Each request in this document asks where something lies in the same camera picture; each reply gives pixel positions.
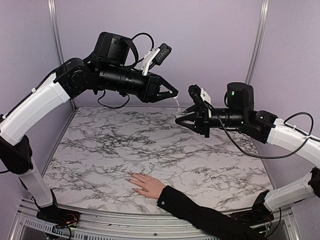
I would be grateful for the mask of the person's bare hand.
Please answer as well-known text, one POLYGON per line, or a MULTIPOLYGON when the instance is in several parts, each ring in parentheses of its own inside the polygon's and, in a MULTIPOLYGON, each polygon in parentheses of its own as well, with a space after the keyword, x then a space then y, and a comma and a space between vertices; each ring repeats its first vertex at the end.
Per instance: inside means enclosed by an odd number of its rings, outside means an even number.
POLYGON ((159 199, 166 187, 160 180, 145 174, 130 173, 130 178, 125 180, 136 186, 132 188, 135 193, 150 199, 159 199))

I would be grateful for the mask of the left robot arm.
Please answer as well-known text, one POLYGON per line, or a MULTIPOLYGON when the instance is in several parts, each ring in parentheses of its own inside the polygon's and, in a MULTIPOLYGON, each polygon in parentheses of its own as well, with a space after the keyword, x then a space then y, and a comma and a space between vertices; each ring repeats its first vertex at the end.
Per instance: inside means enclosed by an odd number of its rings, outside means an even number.
POLYGON ((151 72, 171 52, 172 48, 163 43, 140 58, 131 38, 102 32, 88 57, 67 60, 7 114, 1 115, 0 159, 32 195, 39 219, 58 223, 76 213, 58 207, 54 192, 34 164, 27 132, 55 108, 87 90, 95 94, 116 91, 125 97, 136 96, 143 103, 177 97, 177 89, 151 72))

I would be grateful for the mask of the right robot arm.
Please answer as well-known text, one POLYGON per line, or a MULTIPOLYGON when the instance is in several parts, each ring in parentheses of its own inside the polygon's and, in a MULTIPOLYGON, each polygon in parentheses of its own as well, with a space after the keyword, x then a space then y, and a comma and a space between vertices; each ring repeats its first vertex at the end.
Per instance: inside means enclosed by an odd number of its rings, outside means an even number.
POLYGON ((254 89, 243 82, 227 84, 224 95, 225 108, 213 108, 211 98, 204 88, 191 85, 188 89, 194 105, 187 108, 175 122, 195 133, 210 135, 211 128, 225 133, 235 131, 263 144, 288 150, 289 156, 297 154, 314 165, 300 179, 274 190, 261 192, 250 210, 238 211, 230 217, 248 225, 273 219, 273 212, 281 207, 320 195, 320 140, 311 132, 300 130, 287 120, 265 110, 254 110, 254 89))

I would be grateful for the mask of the clear nail polish bottle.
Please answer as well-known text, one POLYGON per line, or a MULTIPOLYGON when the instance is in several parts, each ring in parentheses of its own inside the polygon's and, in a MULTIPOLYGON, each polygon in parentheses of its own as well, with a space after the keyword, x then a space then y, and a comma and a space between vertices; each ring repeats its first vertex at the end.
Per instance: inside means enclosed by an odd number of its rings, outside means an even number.
POLYGON ((182 109, 181 107, 178 107, 175 112, 175 118, 178 119, 178 118, 181 118, 187 114, 188 114, 188 112, 186 109, 182 109))

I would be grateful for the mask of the black sleeved forearm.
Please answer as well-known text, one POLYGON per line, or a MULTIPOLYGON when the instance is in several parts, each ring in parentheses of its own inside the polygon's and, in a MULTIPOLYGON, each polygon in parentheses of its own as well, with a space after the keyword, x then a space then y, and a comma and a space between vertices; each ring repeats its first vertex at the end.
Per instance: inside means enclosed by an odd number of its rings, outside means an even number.
POLYGON ((195 228, 222 240, 265 240, 266 238, 229 216, 212 208, 200 206, 183 192, 166 186, 157 206, 174 217, 191 223, 195 228))

